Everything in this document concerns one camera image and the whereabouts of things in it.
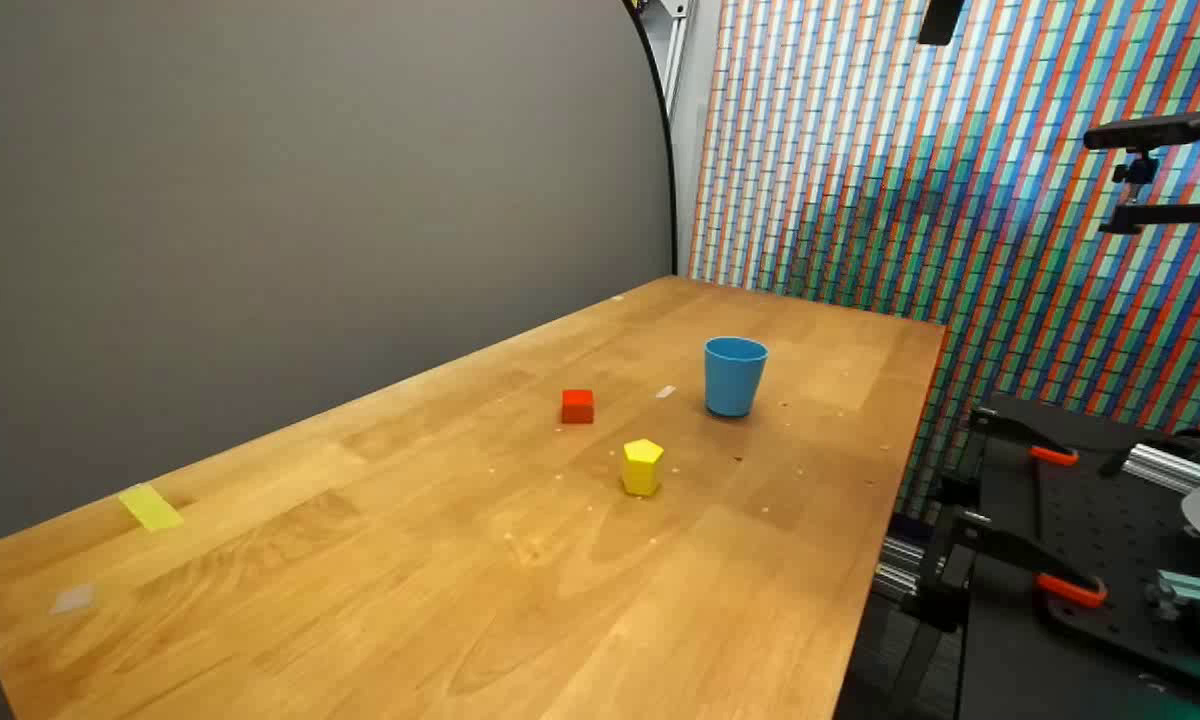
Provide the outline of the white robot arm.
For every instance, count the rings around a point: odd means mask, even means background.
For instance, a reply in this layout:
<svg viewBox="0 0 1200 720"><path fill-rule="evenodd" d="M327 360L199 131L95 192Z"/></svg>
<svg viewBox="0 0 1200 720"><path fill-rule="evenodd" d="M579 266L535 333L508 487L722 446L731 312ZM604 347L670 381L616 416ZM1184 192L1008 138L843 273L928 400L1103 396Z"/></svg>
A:
<svg viewBox="0 0 1200 720"><path fill-rule="evenodd" d="M919 44L949 44L955 37L965 0L932 0L919 20Z"/></svg>

